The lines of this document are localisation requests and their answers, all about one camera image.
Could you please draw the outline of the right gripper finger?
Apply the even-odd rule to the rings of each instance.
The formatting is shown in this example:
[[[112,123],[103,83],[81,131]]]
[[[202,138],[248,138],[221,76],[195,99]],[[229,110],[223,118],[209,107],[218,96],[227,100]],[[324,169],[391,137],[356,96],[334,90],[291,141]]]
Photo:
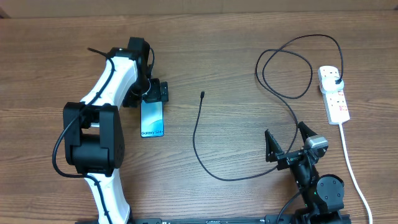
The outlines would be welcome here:
[[[266,161],[275,162],[284,152],[268,129],[265,131],[264,135],[266,139]]]
[[[317,135],[317,133],[311,130],[303,121],[299,122],[298,128],[305,144],[308,144],[312,140],[311,137]]]

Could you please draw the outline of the Samsung Galaxy smartphone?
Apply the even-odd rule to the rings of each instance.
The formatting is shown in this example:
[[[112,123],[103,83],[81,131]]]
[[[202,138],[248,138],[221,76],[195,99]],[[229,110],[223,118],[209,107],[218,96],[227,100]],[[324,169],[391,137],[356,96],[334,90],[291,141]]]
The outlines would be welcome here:
[[[141,137],[155,138],[164,135],[163,102],[141,103]]]

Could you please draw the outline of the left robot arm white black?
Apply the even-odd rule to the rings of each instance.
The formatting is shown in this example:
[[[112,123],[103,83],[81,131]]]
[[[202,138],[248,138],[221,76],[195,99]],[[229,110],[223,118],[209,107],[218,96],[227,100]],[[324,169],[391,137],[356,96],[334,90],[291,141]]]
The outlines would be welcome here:
[[[164,135],[164,105],[169,100],[167,82],[152,77],[154,50],[145,39],[131,37],[125,48],[102,54],[104,72],[79,102],[63,109],[63,132],[55,143],[53,168],[61,176],[84,179],[91,189],[96,223],[134,223],[121,183],[120,168],[126,150],[119,110],[140,107],[141,137]],[[65,145],[65,158],[76,174],[58,168],[57,149]]]

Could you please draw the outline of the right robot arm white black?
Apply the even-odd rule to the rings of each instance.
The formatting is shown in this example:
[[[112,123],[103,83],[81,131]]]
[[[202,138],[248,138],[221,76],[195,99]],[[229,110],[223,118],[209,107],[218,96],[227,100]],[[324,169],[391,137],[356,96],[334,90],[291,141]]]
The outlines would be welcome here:
[[[266,161],[276,162],[277,170],[289,169],[296,182],[296,193],[277,215],[266,215],[266,223],[350,223],[344,208],[344,182],[334,174],[319,175],[315,164],[328,149],[328,140],[300,122],[303,147],[284,152],[270,131],[265,131]]]

